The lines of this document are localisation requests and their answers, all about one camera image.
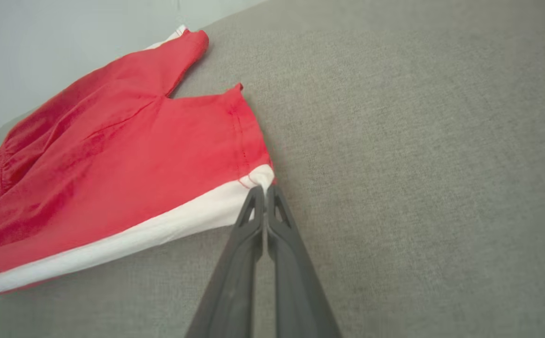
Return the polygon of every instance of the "gray fabric surface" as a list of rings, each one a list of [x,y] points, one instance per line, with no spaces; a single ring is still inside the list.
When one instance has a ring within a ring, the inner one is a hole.
[[[206,27],[175,96],[244,84],[344,336],[545,336],[545,1],[291,4]],[[1,296],[0,337],[183,336],[227,234]]]

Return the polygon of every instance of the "white floor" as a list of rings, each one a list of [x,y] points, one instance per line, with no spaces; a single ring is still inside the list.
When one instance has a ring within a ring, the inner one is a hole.
[[[0,126],[89,71],[263,0],[0,0]]]

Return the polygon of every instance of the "gray tablecloth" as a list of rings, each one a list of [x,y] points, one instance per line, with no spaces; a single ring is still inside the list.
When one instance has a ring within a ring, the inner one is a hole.
[[[545,337],[545,0],[272,0],[204,30],[175,95],[244,84],[346,337]],[[227,234],[3,295],[0,337],[183,336]],[[257,337],[273,291],[265,256]]]

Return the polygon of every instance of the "red and white clothing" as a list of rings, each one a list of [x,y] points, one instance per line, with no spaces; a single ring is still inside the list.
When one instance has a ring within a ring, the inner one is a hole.
[[[0,292],[232,224],[274,179],[241,84],[168,98],[208,47],[185,31],[93,71],[0,147]]]

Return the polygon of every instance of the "red fabric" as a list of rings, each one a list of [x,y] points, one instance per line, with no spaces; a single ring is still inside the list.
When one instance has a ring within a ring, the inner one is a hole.
[[[19,122],[0,147],[0,272],[114,235],[270,163],[241,85],[169,99],[203,31],[124,56]]]

